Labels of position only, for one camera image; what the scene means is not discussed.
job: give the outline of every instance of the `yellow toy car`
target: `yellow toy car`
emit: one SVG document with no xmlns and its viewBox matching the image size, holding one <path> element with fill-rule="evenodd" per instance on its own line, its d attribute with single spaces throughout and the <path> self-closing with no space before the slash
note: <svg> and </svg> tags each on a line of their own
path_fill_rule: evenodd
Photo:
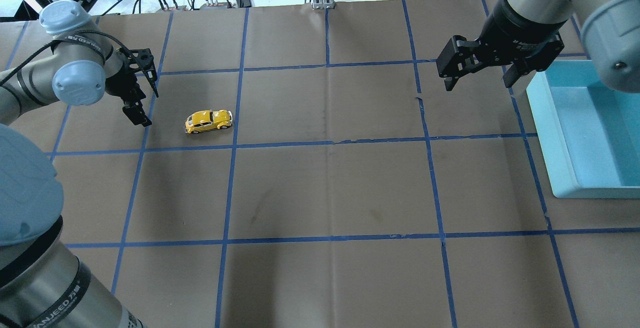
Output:
<svg viewBox="0 0 640 328">
<path fill-rule="evenodd" d="M 228 110 L 201 110 L 190 115 L 184 122 L 184 132 L 199 134 L 212 130 L 226 130 L 234 123 L 234 117 Z"/>
</svg>

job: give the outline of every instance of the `blue joint cover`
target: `blue joint cover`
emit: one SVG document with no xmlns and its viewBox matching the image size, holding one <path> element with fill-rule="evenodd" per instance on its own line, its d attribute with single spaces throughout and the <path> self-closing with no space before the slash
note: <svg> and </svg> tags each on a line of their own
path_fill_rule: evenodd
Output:
<svg viewBox="0 0 640 328">
<path fill-rule="evenodd" d="M 44 7 L 39 22 L 48 34 L 59 34 L 78 28 L 91 20 L 80 3 L 71 0 L 59 0 Z"/>
<path fill-rule="evenodd" d="M 0 125 L 0 246 L 36 239 L 62 212 L 62 185 L 35 144 Z"/>
<path fill-rule="evenodd" d="M 609 88 L 640 93 L 640 0 L 611 0 L 582 27 L 582 42 Z"/>
<path fill-rule="evenodd" d="M 105 69 L 92 60 L 74 60 L 53 75 L 57 98 L 73 106 L 91 105 L 105 94 Z"/>
</svg>

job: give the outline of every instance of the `plastic container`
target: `plastic container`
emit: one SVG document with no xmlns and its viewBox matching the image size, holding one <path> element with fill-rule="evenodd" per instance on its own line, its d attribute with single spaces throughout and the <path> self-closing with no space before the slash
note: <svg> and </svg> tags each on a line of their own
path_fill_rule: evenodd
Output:
<svg viewBox="0 0 640 328">
<path fill-rule="evenodd" d="M 590 60 L 556 60 L 526 93 L 554 196 L 640 198 L 640 94 L 605 87 Z"/>
</svg>

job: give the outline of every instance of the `blue box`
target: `blue box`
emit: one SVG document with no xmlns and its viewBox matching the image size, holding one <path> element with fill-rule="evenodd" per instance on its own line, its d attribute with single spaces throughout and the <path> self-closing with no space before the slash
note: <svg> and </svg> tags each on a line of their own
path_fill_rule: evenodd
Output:
<svg viewBox="0 0 640 328">
<path fill-rule="evenodd" d="M 640 94 L 605 87 L 590 60 L 556 60 L 526 94 L 554 196 L 640 198 Z"/>
</svg>

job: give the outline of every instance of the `light blue joint cap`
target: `light blue joint cap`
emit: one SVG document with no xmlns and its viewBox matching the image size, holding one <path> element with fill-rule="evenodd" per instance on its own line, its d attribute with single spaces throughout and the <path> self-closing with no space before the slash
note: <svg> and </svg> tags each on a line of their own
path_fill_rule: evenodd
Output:
<svg viewBox="0 0 640 328">
<path fill-rule="evenodd" d="M 44 7 L 39 15 L 39 22 L 48 34 L 59 34 L 78 28 L 91 20 L 91 15 L 80 3 L 71 0 L 60 0 Z"/>
<path fill-rule="evenodd" d="M 36 239 L 62 212 L 62 185 L 35 144 L 0 125 L 0 246 Z"/>
<path fill-rule="evenodd" d="M 586 19 L 581 36 L 607 87 L 640 93 L 640 0 L 602 5 Z"/>
<path fill-rule="evenodd" d="M 105 94 L 105 69 L 92 60 L 74 60 L 53 75 L 51 86 L 61 101 L 72 106 L 92 105 Z"/>
</svg>

